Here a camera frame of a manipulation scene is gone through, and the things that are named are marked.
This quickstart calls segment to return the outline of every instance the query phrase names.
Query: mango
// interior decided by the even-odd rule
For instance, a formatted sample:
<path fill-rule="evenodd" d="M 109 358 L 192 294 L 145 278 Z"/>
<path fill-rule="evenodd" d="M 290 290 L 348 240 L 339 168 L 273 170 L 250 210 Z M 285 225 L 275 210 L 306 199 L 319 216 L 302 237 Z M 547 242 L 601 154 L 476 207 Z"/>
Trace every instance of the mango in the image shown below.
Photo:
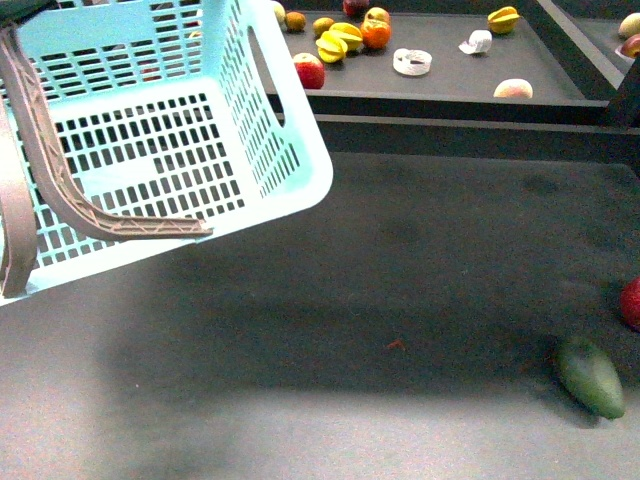
<path fill-rule="evenodd" d="M 613 420 L 624 415 L 618 372 L 607 354 L 590 340 L 573 336 L 555 352 L 558 378 L 576 400 L 594 415 Z"/>

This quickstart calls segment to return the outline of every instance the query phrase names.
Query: plastic basket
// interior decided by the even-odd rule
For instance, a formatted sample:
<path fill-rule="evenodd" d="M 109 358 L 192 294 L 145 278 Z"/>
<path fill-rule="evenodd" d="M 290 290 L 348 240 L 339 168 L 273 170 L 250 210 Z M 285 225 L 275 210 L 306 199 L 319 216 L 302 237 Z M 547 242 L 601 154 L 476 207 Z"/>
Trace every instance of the plastic basket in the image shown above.
<path fill-rule="evenodd" d="M 4 95 L 33 203 L 22 215 L 35 213 L 37 256 L 25 291 L 0 305 L 292 214 L 327 194 L 330 158 L 270 2 L 58 7 L 34 16 L 18 36 L 80 191 L 114 215 L 197 218 L 212 233 L 97 240 L 61 221 L 34 181 Z M 282 125 L 250 38 L 280 94 Z"/>

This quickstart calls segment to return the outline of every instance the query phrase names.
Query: shelf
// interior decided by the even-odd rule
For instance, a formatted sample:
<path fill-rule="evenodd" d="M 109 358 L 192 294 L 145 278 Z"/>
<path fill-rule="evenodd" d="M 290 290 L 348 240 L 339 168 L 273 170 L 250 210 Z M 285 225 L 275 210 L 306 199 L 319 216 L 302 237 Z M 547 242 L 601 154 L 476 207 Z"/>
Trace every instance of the shelf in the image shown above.
<path fill-rule="evenodd" d="M 304 13 L 308 25 L 305 32 L 284 34 L 291 55 L 301 52 L 318 55 L 311 24 L 322 16 L 359 25 L 341 12 Z M 474 30 L 486 30 L 486 23 L 486 16 L 479 15 L 396 14 L 392 20 L 393 36 L 384 50 L 362 49 L 363 53 L 326 65 L 322 93 L 346 93 L 354 97 L 456 97 L 493 102 L 493 91 L 500 82 L 524 78 L 532 84 L 537 102 L 585 99 L 524 18 L 511 34 L 494 35 L 487 54 L 462 53 L 458 45 Z M 397 73 L 392 64 L 398 48 L 429 52 L 433 56 L 431 71 L 413 78 Z"/>

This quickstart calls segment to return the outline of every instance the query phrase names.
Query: gray table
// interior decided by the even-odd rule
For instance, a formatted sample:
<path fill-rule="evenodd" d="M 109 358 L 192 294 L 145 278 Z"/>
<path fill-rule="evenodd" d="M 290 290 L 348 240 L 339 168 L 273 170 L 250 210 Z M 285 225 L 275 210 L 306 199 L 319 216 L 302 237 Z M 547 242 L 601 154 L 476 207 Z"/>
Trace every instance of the gray table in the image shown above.
<path fill-rule="evenodd" d="M 312 210 L 0 309 L 0 477 L 633 478 L 631 171 L 333 160 Z M 610 352 L 624 418 L 554 383 L 570 332 Z"/>

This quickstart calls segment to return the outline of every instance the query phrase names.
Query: white tape roll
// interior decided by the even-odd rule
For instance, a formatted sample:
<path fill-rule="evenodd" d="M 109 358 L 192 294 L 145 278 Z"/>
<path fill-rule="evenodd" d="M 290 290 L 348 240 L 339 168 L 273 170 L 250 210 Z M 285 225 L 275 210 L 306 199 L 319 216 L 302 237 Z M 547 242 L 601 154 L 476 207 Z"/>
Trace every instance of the white tape roll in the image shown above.
<path fill-rule="evenodd" d="M 393 54 L 393 68 L 403 75 L 424 75 L 431 69 L 433 58 L 422 50 L 400 48 Z"/>
<path fill-rule="evenodd" d="M 469 40 L 461 43 L 458 48 L 467 55 L 476 53 L 487 53 L 491 48 L 493 37 L 489 30 L 474 30 Z"/>

